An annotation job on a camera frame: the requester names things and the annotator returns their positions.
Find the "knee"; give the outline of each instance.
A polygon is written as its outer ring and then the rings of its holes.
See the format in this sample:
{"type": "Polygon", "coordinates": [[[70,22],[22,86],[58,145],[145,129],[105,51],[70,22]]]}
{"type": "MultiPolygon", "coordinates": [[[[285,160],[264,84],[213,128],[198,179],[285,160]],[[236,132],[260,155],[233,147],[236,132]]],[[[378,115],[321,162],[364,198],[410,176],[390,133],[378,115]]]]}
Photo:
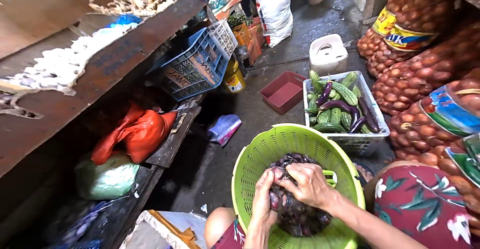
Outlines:
{"type": "Polygon", "coordinates": [[[235,211],[232,208],[216,208],[205,223],[205,242],[211,248],[230,227],[235,220],[235,211]]]}

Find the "concrete floor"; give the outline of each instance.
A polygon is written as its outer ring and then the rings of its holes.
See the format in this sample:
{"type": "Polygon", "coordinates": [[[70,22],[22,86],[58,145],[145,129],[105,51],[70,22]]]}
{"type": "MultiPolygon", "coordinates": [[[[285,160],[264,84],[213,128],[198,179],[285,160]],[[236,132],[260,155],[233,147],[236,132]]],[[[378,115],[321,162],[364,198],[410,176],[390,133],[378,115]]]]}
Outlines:
{"type": "MultiPolygon", "coordinates": [[[[285,115],[279,115],[262,100],[260,90],[286,70],[303,76],[308,74],[308,48],[318,37],[338,33],[344,42],[359,37],[360,13],[353,0],[325,0],[309,6],[307,0],[292,0],[294,28],[292,36],[263,51],[246,77],[247,88],[231,95],[210,93],[202,103],[196,122],[207,128],[221,115],[236,114],[243,121],[231,140],[221,148],[196,135],[188,135],[171,167],[165,170],[145,209],[190,212],[209,215],[215,208],[232,207],[231,177],[235,161],[251,140],[273,124],[304,123],[303,102],[285,115]],[[200,209],[207,205],[207,214],[200,209]]],[[[348,69],[364,73],[369,86],[365,61],[356,50],[355,42],[348,47],[348,69]]],[[[355,158],[378,171],[394,154],[386,141],[369,158],[355,158]]]]}

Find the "plastic colander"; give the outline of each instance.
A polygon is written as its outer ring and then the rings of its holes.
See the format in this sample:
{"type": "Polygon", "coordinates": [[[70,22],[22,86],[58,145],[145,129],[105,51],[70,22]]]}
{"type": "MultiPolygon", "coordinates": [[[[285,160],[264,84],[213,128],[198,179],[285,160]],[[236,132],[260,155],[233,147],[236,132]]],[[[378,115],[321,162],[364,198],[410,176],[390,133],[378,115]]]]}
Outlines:
{"type": "MultiPolygon", "coordinates": [[[[281,123],[257,135],[244,147],[237,158],[232,177],[232,199],[241,227],[247,230],[252,216],[252,201],[255,184],[272,162],[286,153],[306,154],[320,165],[334,171],[338,176],[335,187],[360,208],[365,209],[365,199],[354,165],[337,143],[324,134],[294,123],[281,123]]],[[[333,219],[320,234],[314,237],[292,237],[274,225],[268,238],[270,249],[333,248],[352,249],[357,247],[357,234],[339,219],[333,219]]]]}

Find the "blue plastic bag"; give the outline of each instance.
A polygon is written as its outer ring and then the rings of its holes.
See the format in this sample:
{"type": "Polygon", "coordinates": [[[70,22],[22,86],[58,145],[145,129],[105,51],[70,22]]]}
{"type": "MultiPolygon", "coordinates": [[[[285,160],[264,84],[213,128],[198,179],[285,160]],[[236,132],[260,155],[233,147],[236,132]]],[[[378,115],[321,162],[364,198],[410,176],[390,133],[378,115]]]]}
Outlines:
{"type": "Polygon", "coordinates": [[[241,124],[242,121],[237,115],[220,116],[215,126],[208,129],[213,135],[210,141],[218,142],[222,147],[225,146],[241,124]]]}

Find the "red plastic basket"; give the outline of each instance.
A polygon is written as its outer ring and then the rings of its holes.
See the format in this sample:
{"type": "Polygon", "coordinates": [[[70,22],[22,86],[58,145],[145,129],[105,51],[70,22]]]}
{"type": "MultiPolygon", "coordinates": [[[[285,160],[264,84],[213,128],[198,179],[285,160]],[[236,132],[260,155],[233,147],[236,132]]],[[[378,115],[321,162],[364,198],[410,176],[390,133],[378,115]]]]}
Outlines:
{"type": "Polygon", "coordinates": [[[285,71],[266,87],[260,94],[274,111],[284,115],[303,98],[303,80],[307,78],[292,71],[285,71]]]}

